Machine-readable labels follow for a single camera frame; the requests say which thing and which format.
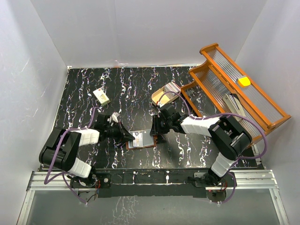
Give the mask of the orange leather card holder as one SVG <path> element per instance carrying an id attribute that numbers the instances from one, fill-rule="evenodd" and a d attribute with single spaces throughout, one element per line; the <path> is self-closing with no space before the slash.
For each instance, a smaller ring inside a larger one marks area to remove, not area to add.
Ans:
<path id="1" fill-rule="evenodd" d="M 150 129 L 129 131 L 129 133 L 135 138 L 133 141 L 126 143 L 127 150 L 142 149 L 148 147 L 155 147 L 157 143 L 157 136 L 150 134 Z"/>

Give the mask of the white patterned credit card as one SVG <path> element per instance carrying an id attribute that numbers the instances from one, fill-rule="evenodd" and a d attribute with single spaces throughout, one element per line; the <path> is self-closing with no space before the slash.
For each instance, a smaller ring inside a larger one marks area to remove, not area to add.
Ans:
<path id="1" fill-rule="evenodd" d="M 133 146 L 134 147 L 143 147 L 143 135 L 145 134 L 145 131 L 134 131 L 132 133 L 132 136 L 135 138 L 133 140 Z"/>

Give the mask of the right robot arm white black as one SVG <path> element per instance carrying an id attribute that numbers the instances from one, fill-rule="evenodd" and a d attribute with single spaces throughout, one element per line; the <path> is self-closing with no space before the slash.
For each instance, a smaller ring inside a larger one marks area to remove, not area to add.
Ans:
<path id="1" fill-rule="evenodd" d="M 219 150 L 219 154 L 206 172 L 196 182 L 220 186 L 225 182 L 230 167 L 251 144 L 252 136 L 236 118 L 244 117 L 234 113 L 221 113 L 210 117 L 181 115 L 173 105 L 163 105 L 158 114 L 152 116 L 151 135 L 163 135 L 170 130 L 181 134 L 208 136 Z"/>

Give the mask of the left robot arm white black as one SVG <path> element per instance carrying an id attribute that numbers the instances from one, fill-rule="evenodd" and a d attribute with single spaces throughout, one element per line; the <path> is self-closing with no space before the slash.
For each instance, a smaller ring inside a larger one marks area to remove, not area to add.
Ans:
<path id="1" fill-rule="evenodd" d="M 97 176 L 91 172 L 91 165 L 77 157 L 77 152 L 81 146 L 94 145 L 106 138 L 112 138 L 116 143 L 135 140 L 118 121 L 118 115 L 99 114 L 91 127 L 68 130 L 54 128 L 39 154 L 40 163 L 80 177 L 80 181 L 87 187 L 94 186 Z"/>

